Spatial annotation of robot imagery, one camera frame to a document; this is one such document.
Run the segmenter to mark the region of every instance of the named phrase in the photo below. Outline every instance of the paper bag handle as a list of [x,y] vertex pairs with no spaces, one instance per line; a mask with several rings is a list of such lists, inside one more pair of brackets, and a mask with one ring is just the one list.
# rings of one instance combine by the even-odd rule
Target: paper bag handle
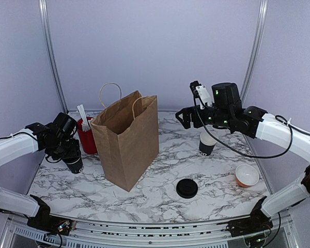
[[152,99],[152,98],[150,98],[150,97],[139,97],[139,98],[137,98],[137,99],[134,101],[134,103],[132,104],[133,120],[135,120],[134,105],[135,105],[135,103],[137,102],[137,100],[142,99],[142,98],[148,98],[148,99],[152,100],[153,102],[155,102],[155,100]]
[[101,87],[101,89],[100,89],[100,93],[99,93],[99,100],[100,100],[102,106],[104,106],[104,108],[107,108],[107,107],[106,107],[106,106],[104,105],[104,103],[101,101],[101,92],[102,92],[103,88],[104,88],[105,86],[109,85],[109,84],[116,85],[116,86],[119,88],[119,93],[120,93],[119,101],[122,101],[122,89],[119,87],[119,85],[116,84],[116,83],[106,83],[106,84],[102,85],[102,87]]

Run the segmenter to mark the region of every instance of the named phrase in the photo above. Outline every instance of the white wall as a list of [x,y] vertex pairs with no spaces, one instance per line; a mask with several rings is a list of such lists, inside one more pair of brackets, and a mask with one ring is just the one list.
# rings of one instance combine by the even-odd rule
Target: white wall
[[[260,1],[48,0],[55,56],[68,108],[102,109],[107,82],[123,95],[158,95],[159,109],[192,105],[189,83],[241,89]],[[104,102],[118,100],[116,88]]]
[[[310,1],[269,1],[265,33],[245,106],[292,117],[310,131]],[[277,154],[275,145],[253,141],[258,155]],[[287,154],[261,160],[275,191],[303,173],[308,164]],[[291,209],[303,248],[310,247],[310,199]]]
[[[60,112],[37,1],[0,0],[0,137]],[[0,186],[27,193],[43,153],[0,168]],[[7,215],[0,213],[0,237]]]

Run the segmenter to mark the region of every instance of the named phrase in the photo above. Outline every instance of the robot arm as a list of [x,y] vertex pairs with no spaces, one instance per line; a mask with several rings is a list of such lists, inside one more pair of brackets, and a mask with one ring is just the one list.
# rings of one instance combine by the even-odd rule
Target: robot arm
[[[78,125],[70,116],[60,113],[47,125],[34,123],[25,129],[0,140],[0,166],[23,155],[45,150],[54,161],[63,160],[72,173],[83,169],[79,141],[73,138]],[[53,231],[61,218],[50,215],[49,206],[39,197],[23,195],[0,187],[0,212],[14,212],[28,217],[28,225],[37,229]],[[58,231],[69,232],[68,222]]]
[[[234,133],[238,131],[251,138],[259,138],[287,148],[292,135],[290,151],[304,158],[310,164],[310,133],[282,123],[275,116],[255,106],[242,108],[237,85],[221,83],[212,86],[212,103],[205,103],[209,94],[204,93],[204,86],[198,81],[190,84],[194,99],[201,105],[187,107],[176,113],[176,118],[186,128],[212,125],[214,128],[227,128]],[[291,134],[290,125],[295,131]],[[275,194],[262,198],[254,207],[249,218],[234,220],[228,223],[231,235],[239,236],[254,233],[273,226],[270,217],[283,209],[294,206],[310,197],[310,166],[294,182]]]

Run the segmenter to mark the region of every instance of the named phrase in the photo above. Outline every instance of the cup rim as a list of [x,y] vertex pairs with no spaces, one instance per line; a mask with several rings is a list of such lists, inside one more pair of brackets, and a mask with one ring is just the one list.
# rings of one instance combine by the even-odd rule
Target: cup rim
[[[248,183],[245,183],[245,182],[242,182],[240,179],[239,179],[239,177],[238,177],[238,175],[237,175],[237,170],[238,170],[238,168],[239,167],[241,167],[241,166],[243,166],[243,165],[247,165],[249,168],[251,168],[251,170],[254,170],[256,173],[257,173],[257,180],[256,180],[256,182],[255,183],[252,183],[252,184],[248,184]],[[235,169],[235,176],[236,176],[236,178],[237,178],[237,180],[240,182],[240,183],[242,183],[242,184],[244,184],[244,185],[246,185],[246,186],[254,186],[254,185],[256,185],[258,182],[259,182],[259,173],[258,173],[258,171],[257,171],[257,169],[255,169],[253,166],[251,166],[250,164],[240,164],[240,165],[238,165],[237,166],[237,168]]]
[[[214,141],[213,141],[213,143],[210,143],[210,142],[207,142],[207,141],[205,141],[203,138],[202,138],[202,134],[203,133],[206,133],[208,136],[210,136],[208,133],[207,133],[207,131],[203,131],[201,134],[200,134],[200,141],[204,144],[204,145],[206,145],[206,146],[214,146],[214,145],[216,145],[217,144],[217,141],[213,138],[213,137],[211,137]],[[215,132],[210,132],[213,136],[215,136],[216,138],[219,138],[218,137],[218,134],[217,133],[215,133]]]

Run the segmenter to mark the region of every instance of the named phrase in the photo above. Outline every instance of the black cable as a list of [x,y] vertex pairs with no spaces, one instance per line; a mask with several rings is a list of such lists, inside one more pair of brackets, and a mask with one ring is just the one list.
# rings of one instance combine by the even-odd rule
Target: black cable
[[59,246],[58,248],[61,248],[61,247],[62,247],[62,244],[63,244],[63,239],[62,239],[61,234],[60,234],[58,231],[56,231],[56,233],[57,233],[57,235],[60,237],[60,246]]
[[46,234],[46,235],[43,237],[43,241],[46,241],[45,238],[46,238],[47,236],[49,236],[49,235],[54,235],[54,234],[57,234],[57,235],[59,236],[59,238],[60,238],[60,245],[59,245],[58,248],[61,248],[62,245],[63,245],[63,239],[62,239],[61,234],[60,234],[57,230],[54,230],[53,232],[50,232],[50,233]]
[[[277,121],[281,122],[282,124],[287,125],[287,120],[285,118],[283,118],[281,115],[276,115],[275,119]],[[300,132],[300,133],[302,133],[304,135],[310,136],[310,133],[305,132],[305,131],[303,131],[301,129],[298,129],[297,127],[291,126],[291,128],[293,128],[294,130],[296,130],[296,131],[298,131],[298,132]]]
[[26,135],[30,136],[31,138],[33,138],[35,141],[37,141],[37,139],[36,139],[34,136],[32,136],[31,134],[29,134],[29,133],[27,133],[27,132],[18,132],[18,133],[13,134],[12,136],[1,137],[0,140],[7,140],[7,139],[12,138],[12,137],[15,137],[15,136],[17,136],[17,135],[19,135],[19,134],[26,134]]
[[278,213],[278,215],[279,215],[279,227],[278,227],[278,230],[275,233],[275,235],[273,236],[273,238],[269,241],[269,243],[267,243],[266,245],[263,245],[263,248],[267,247],[278,236],[278,233],[279,233],[280,228],[281,228],[281,216],[280,216],[280,213]]
[[200,116],[200,113],[198,112],[195,97],[194,97],[193,100],[194,100],[194,107],[195,107],[196,113],[197,113],[197,115],[198,115],[198,117],[199,117],[199,119],[200,119],[200,121],[201,121],[201,123],[202,123],[202,126],[205,128],[205,130],[207,131],[207,133],[208,133],[211,137],[213,137],[217,142],[219,142],[220,144],[222,144],[223,146],[225,146],[225,147],[231,149],[232,151],[234,151],[234,152],[236,152],[236,153],[238,153],[238,154],[240,154],[240,155],[242,155],[242,156],[244,156],[244,157],[253,158],[253,159],[273,159],[273,158],[277,158],[277,157],[280,157],[280,156],[284,155],[285,153],[287,153],[287,152],[289,151],[290,147],[291,147],[291,144],[293,143],[293,129],[292,129],[291,125],[288,125],[288,128],[289,128],[289,130],[290,130],[290,142],[289,142],[289,145],[288,145],[287,149],[286,149],[285,151],[283,151],[282,153],[277,154],[277,155],[273,155],[273,156],[254,156],[254,155],[249,155],[249,154],[242,153],[242,152],[240,152],[240,151],[234,149],[233,147],[230,147],[228,144],[222,142],[221,140],[219,140],[218,138],[216,138],[215,136],[213,136],[213,135],[210,133],[210,131],[207,129],[206,125],[204,124],[204,122],[203,122],[203,120],[202,120],[202,118],[201,118],[201,116]]
[[205,109],[207,109],[207,106],[203,103],[203,101],[202,101],[202,99],[201,98],[199,98],[199,101],[200,101],[200,103],[202,104],[202,106],[205,108]]
[[46,161],[49,162],[50,164],[56,164],[56,163],[58,163],[58,162],[60,162],[60,161],[62,160],[62,158],[61,158],[61,159],[59,159],[59,160],[57,160],[57,161],[55,161],[55,162],[52,162],[52,161],[49,161],[49,160],[48,160],[49,157],[50,157],[50,156],[48,155],[47,157],[45,157],[45,159],[46,159]]
[[271,233],[272,233],[272,229],[270,228],[270,226],[268,226],[270,233],[266,236],[266,238],[270,237]]

